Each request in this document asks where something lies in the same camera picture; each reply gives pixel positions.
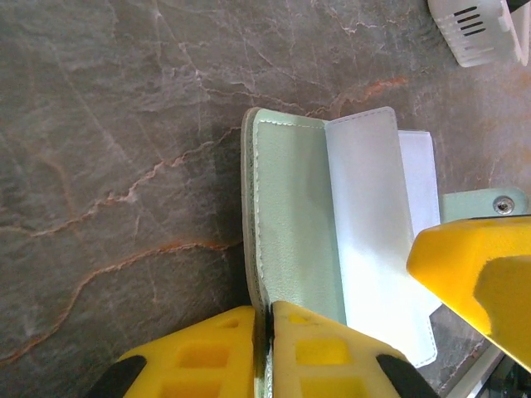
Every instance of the light green tab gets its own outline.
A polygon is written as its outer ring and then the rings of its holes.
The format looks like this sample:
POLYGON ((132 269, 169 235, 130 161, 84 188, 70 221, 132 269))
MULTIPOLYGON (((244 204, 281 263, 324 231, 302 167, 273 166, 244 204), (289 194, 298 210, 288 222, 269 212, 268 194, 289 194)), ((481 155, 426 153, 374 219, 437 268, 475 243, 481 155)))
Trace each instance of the light green tab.
POLYGON ((441 196, 441 223, 466 218, 519 216, 527 210, 528 198, 518 188, 489 188, 441 196), (494 209, 499 197, 508 197, 513 201, 514 209, 509 214, 500 214, 494 209))

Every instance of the marble countertop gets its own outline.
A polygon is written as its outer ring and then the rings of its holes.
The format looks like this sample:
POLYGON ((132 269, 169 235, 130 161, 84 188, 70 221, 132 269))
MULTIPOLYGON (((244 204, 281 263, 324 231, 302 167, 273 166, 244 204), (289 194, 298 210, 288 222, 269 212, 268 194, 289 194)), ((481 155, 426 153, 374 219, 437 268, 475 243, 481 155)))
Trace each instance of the marble countertop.
MULTIPOLYGON (((240 124, 383 105, 441 193, 531 194, 531 67, 460 68, 425 0, 0 2, 0 391, 79 396, 127 349, 249 303, 240 124)), ((482 338, 431 318, 443 395, 482 338)))

